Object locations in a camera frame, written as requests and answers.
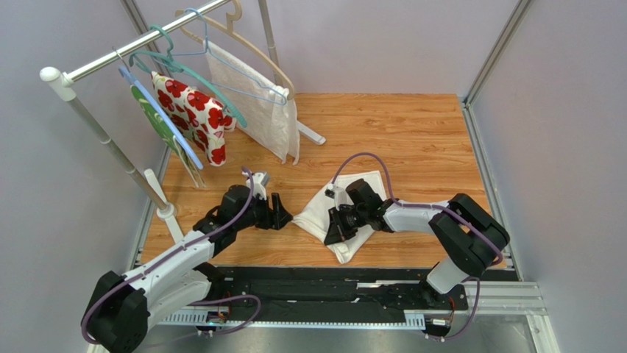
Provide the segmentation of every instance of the blue hanger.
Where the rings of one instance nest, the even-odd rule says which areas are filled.
[[[157,103],[157,101],[155,101],[155,98],[152,96],[152,94],[150,94],[148,90],[144,87],[144,85],[142,85],[141,82],[139,82],[139,80],[135,76],[133,76],[133,74],[130,73],[129,69],[126,66],[120,66],[118,70],[120,71],[120,74],[125,79],[127,79],[127,82],[129,83],[129,85],[134,85],[135,87],[137,87],[139,91],[141,92],[141,94],[143,94],[146,97],[146,100],[148,100],[150,105],[152,105],[152,107],[155,110],[157,110],[157,113],[161,115],[161,118],[163,118],[163,121],[165,121],[166,125],[170,128],[170,130],[172,130],[172,133],[174,134],[176,138],[176,142],[179,143],[179,145],[185,150],[185,152],[191,158],[191,160],[194,161],[194,164],[196,165],[196,167],[198,169],[202,169],[202,163],[198,159],[198,156],[196,156],[196,152],[194,152],[191,146],[189,146],[189,143],[187,143],[187,140],[183,137],[183,135],[181,135],[179,129],[174,125],[174,123],[172,123],[172,121],[170,120],[170,117],[166,114],[166,112],[163,111],[163,109]]]
[[[196,13],[200,18],[202,18],[202,22],[205,24],[205,50],[204,51],[199,51],[197,53],[176,53],[176,54],[172,54],[170,52],[170,50],[167,51],[168,56],[169,57],[173,57],[173,56],[186,56],[186,55],[200,55],[200,54],[206,54],[209,53],[212,57],[215,57],[217,60],[219,60],[221,63],[224,63],[226,66],[232,68],[233,70],[239,72],[240,74],[248,77],[249,79],[251,79],[252,81],[254,81],[259,87],[267,89],[267,90],[271,90],[273,92],[275,92],[280,98],[280,101],[272,101],[271,99],[267,99],[266,97],[262,97],[262,96],[257,96],[255,94],[249,93],[249,92],[244,92],[242,90],[238,90],[237,88],[232,88],[229,86],[225,86],[225,85],[221,85],[219,83],[215,83],[212,82],[214,85],[218,86],[218,87],[222,87],[225,88],[227,90],[232,90],[235,91],[237,93],[241,93],[241,94],[245,94],[247,96],[251,96],[251,97],[255,97],[257,99],[261,99],[264,101],[269,101],[271,103],[274,104],[279,104],[279,105],[286,105],[287,104],[287,97],[279,92],[278,90],[276,90],[273,87],[268,87],[263,85],[261,82],[259,82],[259,80],[256,77],[250,76],[248,73],[243,72],[242,70],[240,70],[239,68],[236,68],[235,66],[231,65],[229,62],[225,61],[224,59],[216,56],[212,51],[211,51],[211,47],[209,46],[209,26],[207,24],[207,21],[205,20],[205,17],[196,9],[192,8],[192,7],[188,7],[187,9],[185,9],[185,12],[194,12]]]
[[[172,39],[170,38],[168,33],[164,31],[161,27],[155,26],[155,25],[150,26],[150,29],[156,29],[157,31],[161,32],[161,34],[164,36],[165,39],[167,39],[169,43],[169,47],[168,47],[168,53],[169,53],[174,48],[174,43],[172,42]],[[196,71],[190,69],[189,67],[183,65],[182,63],[177,62],[172,57],[163,55],[161,53],[155,53],[153,51],[146,51],[146,50],[134,51],[129,57],[129,65],[133,66],[136,61],[137,66],[142,71],[145,71],[148,74],[152,73],[152,70],[146,64],[144,64],[144,62],[141,61],[141,59],[139,59],[139,57],[137,56],[138,54],[145,54],[145,55],[150,56],[153,61],[166,66],[172,72],[187,74],[199,80],[200,83],[207,86],[207,88],[209,88],[212,92],[214,92],[216,94],[216,97],[220,101],[222,101],[222,103],[224,104],[226,114],[236,118],[242,127],[248,126],[246,119],[240,113],[237,107],[235,107],[235,105],[227,97],[225,97],[215,86],[213,86],[209,81],[207,81],[204,77],[197,74]]]

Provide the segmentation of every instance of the wooden floor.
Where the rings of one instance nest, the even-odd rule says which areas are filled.
[[[296,215],[350,155],[371,151],[389,167],[394,194],[413,202],[437,202],[468,193],[488,209],[475,156],[454,95],[300,94],[301,122],[327,138],[316,146],[301,137],[300,162],[281,165],[270,151],[241,131],[227,134],[227,163],[209,165],[202,175],[209,188],[197,189],[176,156],[163,181],[178,208],[183,233],[218,205],[230,185],[242,184],[241,166],[271,175],[269,192],[278,192]],[[379,169],[368,157],[353,160],[343,173]],[[166,225],[153,217],[142,260],[172,246]],[[375,233],[344,266],[431,267],[446,253],[432,235]],[[246,229],[213,264],[338,266],[335,255],[314,236],[290,223],[280,231]]]

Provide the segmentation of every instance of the white towel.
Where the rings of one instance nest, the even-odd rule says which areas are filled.
[[[263,86],[274,88],[285,97],[288,96],[289,89],[275,85],[264,75],[259,74],[255,69],[216,44],[209,42],[209,45],[211,51],[217,57],[255,77]],[[298,163],[300,134],[298,132],[297,111],[294,100],[287,101],[285,105],[272,103],[271,101],[282,101],[283,99],[273,90],[260,87],[257,82],[237,72],[211,54],[207,53],[206,55],[212,82],[270,100],[264,101],[263,99],[257,99],[233,90],[218,87],[222,94],[237,107],[248,123],[248,126],[245,128],[239,124],[238,127],[259,144],[276,154],[282,163],[286,162],[288,154],[294,157],[294,164]]]
[[[387,199],[386,189],[383,187],[383,180],[379,171],[342,175],[336,180],[336,185],[346,188],[351,182],[358,179],[364,179],[383,200]],[[296,225],[311,233],[322,243],[325,242],[327,230],[329,229],[329,209],[335,207],[334,200],[325,195],[325,190],[326,185],[318,191],[299,215],[294,216],[293,220]],[[371,226],[361,227],[355,237],[343,243],[335,243],[327,247],[335,253],[340,263],[347,263],[374,232]]]

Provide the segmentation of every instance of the red and white floral garment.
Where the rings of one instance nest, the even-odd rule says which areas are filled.
[[[222,113],[222,103],[154,71],[152,87],[181,134],[203,150],[211,165],[223,165],[227,159],[224,131],[234,130],[237,120]]]

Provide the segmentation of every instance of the red flower pattern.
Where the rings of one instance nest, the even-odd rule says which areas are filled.
[[[175,98],[181,97],[181,93],[187,88],[187,85],[178,82],[176,79],[169,79],[166,81],[166,90],[172,93]]]
[[[168,108],[171,112],[174,112],[174,104],[172,104],[172,98],[168,96],[162,90],[157,90],[157,94],[159,95],[159,103],[165,108]]]
[[[185,111],[187,112],[188,121],[193,127],[198,127],[198,120],[196,120],[196,114],[191,111],[191,109],[185,107]]]
[[[198,136],[198,139],[200,140],[200,142],[202,142],[203,145],[205,145],[206,147],[209,147],[209,140],[207,139],[207,135],[205,134],[204,131],[196,130],[196,135]]]
[[[191,132],[188,139],[205,152],[212,165],[223,164],[227,158],[221,126],[232,128],[235,123],[233,117],[223,111],[224,105],[202,92],[189,90],[189,86],[175,79],[154,79],[156,76],[153,77],[153,86],[159,102],[174,125],[181,131]],[[213,146],[214,141],[222,146],[211,149],[210,143]]]
[[[222,123],[222,111],[217,108],[209,109],[209,125],[214,129],[217,129],[218,126],[224,125]]]
[[[205,110],[205,104],[209,103],[209,97],[201,92],[194,91],[187,95],[187,101],[196,110],[202,112]]]
[[[170,119],[179,129],[183,129],[185,131],[189,130],[189,125],[187,124],[187,121],[185,121],[185,119],[181,118],[180,116],[172,114]]]
[[[227,159],[227,152],[225,151],[226,145],[222,145],[222,147],[218,149],[213,149],[211,151],[211,161],[215,164],[222,164]]]

